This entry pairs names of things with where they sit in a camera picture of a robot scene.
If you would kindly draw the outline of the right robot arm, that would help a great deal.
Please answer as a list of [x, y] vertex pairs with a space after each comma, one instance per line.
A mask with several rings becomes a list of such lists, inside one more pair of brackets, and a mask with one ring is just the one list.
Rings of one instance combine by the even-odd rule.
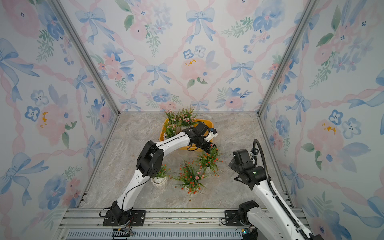
[[255, 201], [248, 201], [239, 205], [242, 223], [256, 227], [269, 240], [322, 240], [293, 213], [271, 180], [263, 151], [256, 153], [261, 155], [263, 166], [255, 165], [256, 154], [251, 159], [249, 152], [242, 149], [233, 152], [229, 167], [238, 174], [234, 180], [249, 187], [271, 216], [266, 216]]

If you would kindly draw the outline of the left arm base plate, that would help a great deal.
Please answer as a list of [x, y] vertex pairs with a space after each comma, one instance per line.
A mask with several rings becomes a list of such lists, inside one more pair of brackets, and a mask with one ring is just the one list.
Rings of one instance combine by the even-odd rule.
[[146, 219], [145, 210], [131, 210], [123, 213], [114, 214], [112, 210], [108, 210], [104, 217], [104, 227], [142, 227]]

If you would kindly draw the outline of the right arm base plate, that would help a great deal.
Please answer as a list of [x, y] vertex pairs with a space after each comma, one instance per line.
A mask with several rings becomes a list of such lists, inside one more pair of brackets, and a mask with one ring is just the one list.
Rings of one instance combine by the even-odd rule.
[[222, 225], [226, 227], [259, 228], [269, 217], [259, 208], [250, 210], [225, 210], [225, 216], [221, 219]]

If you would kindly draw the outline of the red flower pot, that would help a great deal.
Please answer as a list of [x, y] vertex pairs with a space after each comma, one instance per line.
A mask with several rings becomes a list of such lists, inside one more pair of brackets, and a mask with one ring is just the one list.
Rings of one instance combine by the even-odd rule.
[[217, 147], [211, 148], [211, 153], [204, 153], [202, 155], [198, 156], [197, 159], [197, 167], [199, 169], [199, 172], [202, 175], [213, 175], [215, 177], [219, 177], [219, 167], [218, 164], [222, 163], [222, 161], [219, 159], [219, 157], [222, 154], [219, 152]]
[[186, 192], [189, 201], [191, 201], [192, 196], [197, 195], [206, 188], [205, 181], [207, 181], [208, 177], [206, 169], [196, 161], [185, 161], [180, 165], [173, 179], [177, 181], [175, 188]]
[[161, 190], [163, 189], [168, 180], [172, 178], [171, 169], [167, 165], [162, 165], [160, 170], [151, 178], [151, 182], [155, 189]]

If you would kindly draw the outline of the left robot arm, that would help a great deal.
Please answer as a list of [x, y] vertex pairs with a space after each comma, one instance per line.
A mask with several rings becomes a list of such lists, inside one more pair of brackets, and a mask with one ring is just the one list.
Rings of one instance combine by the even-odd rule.
[[196, 126], [184, 129], [164, 141], [148, 141], [138, 156], [132, 179], [122, 195], [108, 208], [103, 225], [110, 222], [113, 226], [125, 226], [131, 221], [132, 209], [139, 193], [144, 184], [160, 172], [164, 157], [187, 146], [195, 146], [209, 154], [215, 147], [211, 140], [217, 135], [216, 129], [198, 122]]

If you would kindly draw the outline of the yellow plastic storage box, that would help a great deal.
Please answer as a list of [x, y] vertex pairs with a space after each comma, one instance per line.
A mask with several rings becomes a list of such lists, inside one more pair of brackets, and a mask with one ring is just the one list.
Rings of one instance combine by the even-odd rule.
[[[204, 123], [207, 126], [207, 131], [204, 133], [204, 136], [205, 135], [209, 135], [208, 139], [210, 140], [210, 143], [213, 144], [214, 138], [217, 136], [217, 134], [214, 135], [213, 137], [211, 136], [211, 129], [214, 128], [214, 124], [211, 121], [209, 121], [209, 120], [196, 119], [196, 123], [193, 124], [192, 126], [196, 127], [198, 125], [198, 123], [200, 123], [200, 122]], [[166, 126], [168, 125], [168, 123], [169, 123], [169, 119], [166, 118], [166, 120], [165, 120], [165, 122], [163, 124], [163, 127], [162, 127], [162, 131], [160, 133], [159, 142], [164, 141], [164, 140], [167, 139], [165, 137], [165, 133], [166, 133]], [[200, 152], [202, 151], [201, 149], [198, 149], [195, 144], [192, 144], [191, 146], [182, 147], [181, 150], [185, 150], [185, 151], [187, 151], [187, 150], [190, 150], [190, 151], [197, 150], [197, 151], [200, 151]]]

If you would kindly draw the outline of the pink gypsophila pot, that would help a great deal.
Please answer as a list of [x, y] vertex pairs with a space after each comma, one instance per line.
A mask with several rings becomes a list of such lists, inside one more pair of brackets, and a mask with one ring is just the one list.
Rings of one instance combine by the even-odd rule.
[[196, 120], [197, 114], [195, 113], [195, 108], [183, 108], [179, 110], [176, 114], [176, 121], [181, 127], [189, 127]]
[[170, 124], [178, 124], [178, 117], [177, 117], [177, 112], [174, 112], [172, 110], [166, 110], [165, 114], [169, 120]]
[[165, 125], [164, 139], [170, 139], [178, 134], [178, 125], [168, 122]]

